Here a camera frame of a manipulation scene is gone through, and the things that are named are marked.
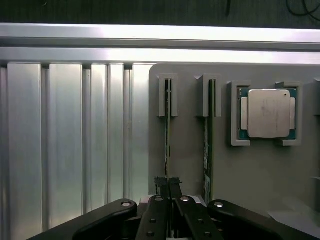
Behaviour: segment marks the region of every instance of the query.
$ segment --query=dark background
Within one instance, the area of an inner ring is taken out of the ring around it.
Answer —
[[[301,0],[288,0],[303,13]],[[320,0],[305,0],[310,10]],[[319,29],[286,0],[0,0],[0,22]],[[320,18],[320,9],[314,13]]]

